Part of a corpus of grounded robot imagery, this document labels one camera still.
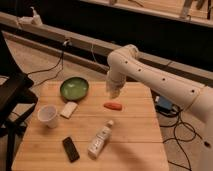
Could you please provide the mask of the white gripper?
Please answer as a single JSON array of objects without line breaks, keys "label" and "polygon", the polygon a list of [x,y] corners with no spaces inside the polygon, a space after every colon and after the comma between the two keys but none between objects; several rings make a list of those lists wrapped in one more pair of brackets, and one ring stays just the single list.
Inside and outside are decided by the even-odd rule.
[{"label": "white gripper", "polygon": [[106,91],[109,93],[111,99],[117,98],[124,86],[124,82],[115,82],[110,79],[106,80]]}]

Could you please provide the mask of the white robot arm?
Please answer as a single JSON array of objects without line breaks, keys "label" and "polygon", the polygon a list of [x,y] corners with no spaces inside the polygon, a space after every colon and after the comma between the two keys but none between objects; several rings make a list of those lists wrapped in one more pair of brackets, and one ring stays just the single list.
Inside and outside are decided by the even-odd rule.
[{"label": "white robot arm", "polygon": [[139,50],[130,44],[109,53],[106,91],[116,98],[126,77],[143,83],[205,124],[204,145],[197,171],[213,171],[213,88],[138,61]]}]

